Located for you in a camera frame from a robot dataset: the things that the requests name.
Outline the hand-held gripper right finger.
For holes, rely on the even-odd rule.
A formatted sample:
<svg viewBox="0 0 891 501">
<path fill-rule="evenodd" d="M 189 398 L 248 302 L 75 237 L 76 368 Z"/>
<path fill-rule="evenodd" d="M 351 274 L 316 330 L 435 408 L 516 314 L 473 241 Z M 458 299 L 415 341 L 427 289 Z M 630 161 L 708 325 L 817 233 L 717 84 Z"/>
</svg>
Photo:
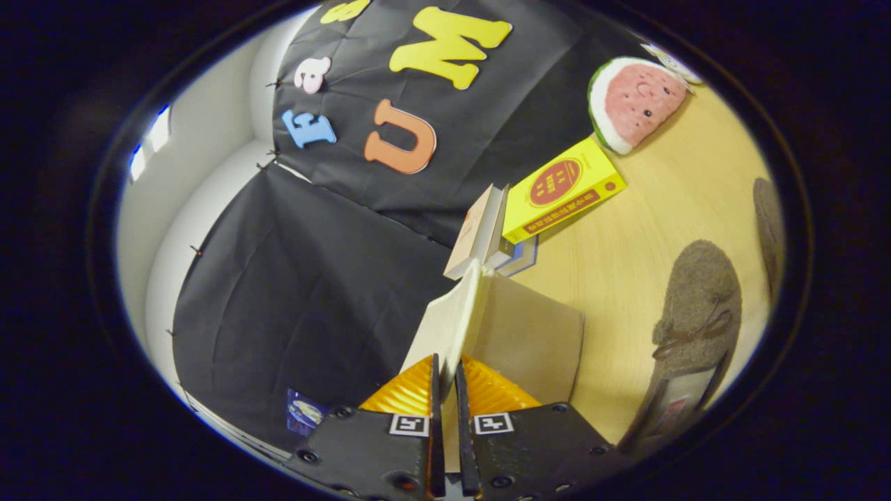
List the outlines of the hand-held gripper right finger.
<svg viewBox="0 0 891 501">
<path fill-rule="evenodd" d="M 459 473 L 477 500 L 566 500 L 631 466 L 566 401 L 538 402 L 464 356 L 455 375 Z"/>
</svg>

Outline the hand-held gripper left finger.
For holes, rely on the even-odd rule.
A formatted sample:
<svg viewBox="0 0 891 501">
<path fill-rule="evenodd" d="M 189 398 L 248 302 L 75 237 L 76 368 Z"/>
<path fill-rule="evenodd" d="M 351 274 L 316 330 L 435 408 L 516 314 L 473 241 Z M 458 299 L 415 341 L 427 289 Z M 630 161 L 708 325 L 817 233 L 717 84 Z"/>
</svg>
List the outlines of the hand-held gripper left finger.
<svg viewBox="0 0 891 501">
<path fill-rule="evenodd" d="M 435 500 L 443 472 L 439 357 L 426 356 L 359 406 L 331 409 L 284 463 L 351 500 Z"/>
</svg>

